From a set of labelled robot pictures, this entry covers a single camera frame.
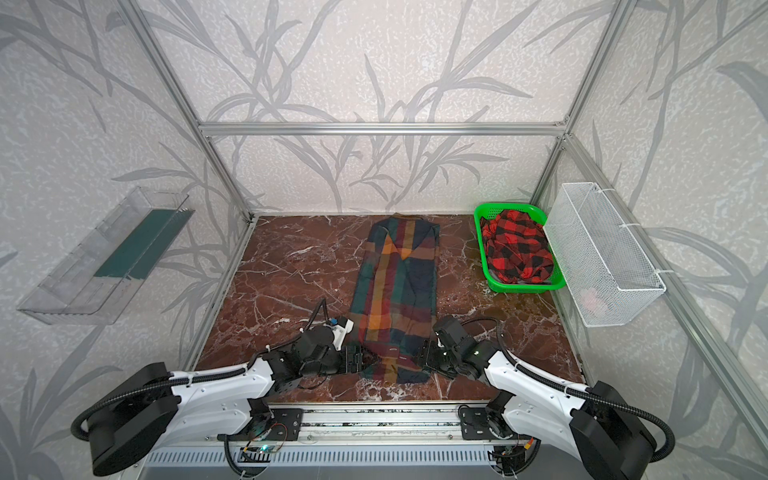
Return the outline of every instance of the aluminum extrusion bar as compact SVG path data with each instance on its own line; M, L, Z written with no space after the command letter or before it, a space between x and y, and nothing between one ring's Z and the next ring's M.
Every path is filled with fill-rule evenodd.
M573 159L587 181L595 182L600 188L613 188L611 182L605 177L603 171L597 166L576 136L567 135L563 139L563 145L565 153ZM606 190L605 194L627 224L639 223L615 190ZM637 242L648 255L652 264L659 270L673 270L645 229L639 226L632 226L632 228ZM690 341L696 346L701 358L719 382L725 395L733 403L733 407L741 414L747 428L768 455L768 401L725 343L723 337L714 329L712 322L704 314L680 277L675 274L667 274L665 283L667 284L667 292L664 294L664 298L667 305Z
M253 231L256 229L257 218L258 217L254 217L251 222L246 225L240 235L240 239L237 241L237 246L230 256L230 261L227 263L224 273L222 273L219 278L219 283L214 290L214 295L211 297L209 308L206 309L203 321L200 323L200 326L197 328L197 331L192 338L187 357L181 362L182 370L194 370L197 362L200 361L205 342L208 340L210 331L213 329L216 318L219 316L219 311L224 304L224 299L227 297L227 291L230 288L232 279L235 277L237 267L240 266L240 261L243 259L243 254L248 246L248 241L253 235Z
M246 220L250 220L250 210L243 199L243 195L240 193L240 190L238 190L230 172L224 166L224 163L214 150L210 140L205 138L197 127L200 122L194 113L192 104L184 94L184 91L181 88L181 83L176 78L167 58L165 58L160 43L155 38L154 33L152 33L152 28L149 26L149 22L147 22L144 14L141 13L141 8L138 3L136 3L136 0L116 0L116 2L126 26L132 30L139 45L144 50L144 53L149 57L152 66L163 81L165 88L174 100L181 116L184 117L190 132L195 137L200 149L205 153L214 172L216 172L221 179L227 192L229 192L237 207L242 211L243 216Z
M605 69L605 65L611 57L611 53L613 53L613 50L616 48L616 44L619 42L621 33L624 31L624 27L627 26L627 22L629 21L632 10L636 4L637 0L618 0L616 2L616 5L611 12L611 17L605 25L605 30L603 31L600 43L598 43L598 47L595 49L594 55L592 55L592 60L587 67L587 71L584 73L584 78L581 80L581 85L579 85L573 103L568 109L568 113L565 115L565 129L563 133L570 134L576 126L576 122L581 116L584 107L587 105L587 100L589 100L600 74ZM547 183L554 173L554 170L558 167L561 153L562 146L560 139L558 138L558 142L555 144L554 149L549 155L547 164L541 172L538 184L536 184L536 188L533 190L531 204L538 205L541 201Z
M551 135L562 122L534 123L379 123L379 122L218 122L202 123L208 137L226 135Z

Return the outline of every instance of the green strip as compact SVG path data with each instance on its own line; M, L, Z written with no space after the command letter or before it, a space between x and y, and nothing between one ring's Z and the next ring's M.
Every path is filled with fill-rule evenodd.
M122 278L130 274L131 278L146 279L193 212L151 210L94 276Z

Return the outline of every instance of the marble surface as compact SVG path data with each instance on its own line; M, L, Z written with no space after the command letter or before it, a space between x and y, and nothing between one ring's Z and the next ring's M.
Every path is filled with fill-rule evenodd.
M208 337L198 369L245 362L267 344L293 338L321 297L331 316L347 312L371 225L384 217L261 217L224 305ZM504 320L510 349L523 360L567 380L581 374L548 293L503 294L488 288L469 215L425 216L438 223L437 312L460 319ZM468 326L495 339L493 323ZM319 380L306 379L305 386ZM328 378L313 390L296 389L273 402L382 400L488 400L496 390L483 383L434 375L427 383L386 385L358 375Z

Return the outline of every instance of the plaid garment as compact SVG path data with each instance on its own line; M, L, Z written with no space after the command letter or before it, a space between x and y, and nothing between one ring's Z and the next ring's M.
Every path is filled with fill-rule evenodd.
M542 283L554 263L544 228L517 210L503 210L493 220L480 219L488 270L504 283Z
M414 358L437 320L439 233L439 225L401 216L371 228L349 311L360 343L382 359L362 372L366 378L429 380Z

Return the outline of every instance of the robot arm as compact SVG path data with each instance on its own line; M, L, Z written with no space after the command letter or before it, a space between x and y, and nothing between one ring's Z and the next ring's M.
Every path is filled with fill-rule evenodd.
M296 388L304 376L355 373L372 365L377 357L363 347L342 346L352 327L343 317L326 321L248 363L220 369L168 372L163 363L145 366L81 413L72 434L90 443L96 476L119 472L151 450L179 442L217 437L228 451L229 440L251 439L276 424L264 397ZM600 480L639 480L649 462L674 447L664 422L627 406L609 385L566 382L488 340L476 341L454 317L442 318L434 330L437 340L425 344L418 363L499 389L485 407L497 438L530 435L578 458ZM656 441L638 417L662 428L667 441L661 449L655 450Z
M251 438L275 422L263 397L296 388L304 376L360 372L376 361L361 346L341 345L352 328L344 317L331 319L248 363L219 369L168 372L163 363L147 365L81 413L72 434L90 443L96 476L119 472L161 446Z
M639 480L649 462L672 452L674 434L660 419L627 406L609 385L594 387L567 382L521 361L488 340L467 334L454 317L435 324L437 341L428 342L420 357L422 368L454 378L466 375L501 390L486 407L495 436L532 435L584 463L594 478ZM638 417L664 431L667 442L657 443Z

